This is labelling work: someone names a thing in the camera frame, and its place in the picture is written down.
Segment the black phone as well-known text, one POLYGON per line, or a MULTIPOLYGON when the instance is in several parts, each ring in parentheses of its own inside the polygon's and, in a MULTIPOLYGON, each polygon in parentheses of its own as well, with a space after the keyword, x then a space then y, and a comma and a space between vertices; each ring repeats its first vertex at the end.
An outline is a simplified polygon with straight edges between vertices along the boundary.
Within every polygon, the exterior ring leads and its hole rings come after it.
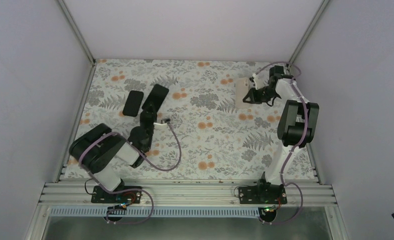
POLYGON ((169 89, 167 87, 164 87, 160 84, 155 84, 144 101, 141 109, 145 110, 149 106, 153 106, 154 111, 158 112, 168 93, 169 89))
POLYGON ((131 90, 126 98, 122 114, 127 117, 136 117, 139 113, 144 93, 142 91, 131 90))

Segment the beige phone case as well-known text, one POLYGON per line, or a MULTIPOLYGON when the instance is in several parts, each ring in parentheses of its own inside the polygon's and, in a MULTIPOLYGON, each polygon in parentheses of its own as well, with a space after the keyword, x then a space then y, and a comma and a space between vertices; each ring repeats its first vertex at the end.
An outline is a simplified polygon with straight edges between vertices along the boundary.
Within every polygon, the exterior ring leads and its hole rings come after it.
POLYGON ((235 107, 237 109, 245 109, 251 107, 250 103, 243 101, 244 97, 248 94, 251 88, 251 82, 248 78, 236 78, 235 84, 235 107))

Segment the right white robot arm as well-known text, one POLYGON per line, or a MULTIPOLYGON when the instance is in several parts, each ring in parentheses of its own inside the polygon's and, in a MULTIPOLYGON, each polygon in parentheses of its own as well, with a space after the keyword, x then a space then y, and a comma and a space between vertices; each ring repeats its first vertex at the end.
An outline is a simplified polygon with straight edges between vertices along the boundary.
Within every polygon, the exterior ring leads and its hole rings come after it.
POLYGON ((254 86, 242 98, 246 104, 267 104, 273 106, 276 99, 284 103, 283 111, 277 127, 280 140, 272 158, 271 169, 265 171, 256 189, 256 198, 263 204, 275 197, 272 187, 288 186, 284 174, 288 171, 292 158, 310 143, 314 136, 319 115, 319 104, 309 101, 297 86, 296 77, 285 74, 282 65, 268 64, 268 82, 264 83, 259 73, 249 78, 254 86))

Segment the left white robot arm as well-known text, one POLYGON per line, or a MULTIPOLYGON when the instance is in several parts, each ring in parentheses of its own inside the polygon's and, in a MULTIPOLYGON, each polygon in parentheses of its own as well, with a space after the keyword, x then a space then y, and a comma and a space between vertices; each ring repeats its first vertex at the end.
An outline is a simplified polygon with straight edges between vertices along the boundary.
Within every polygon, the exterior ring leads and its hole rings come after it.
POLYGON ((156 107, 150 103, 143 108, 139 126, 130 131, 128 138, 100 123, 70 145, 69 154, 104 189, 104 196, 109 201, 119 202, 125 191, 124 182, 115 173, 111 161, 119 158, 128 166, 137 168, 144 161, 143 154, 151 148, 156 120, 156 107))

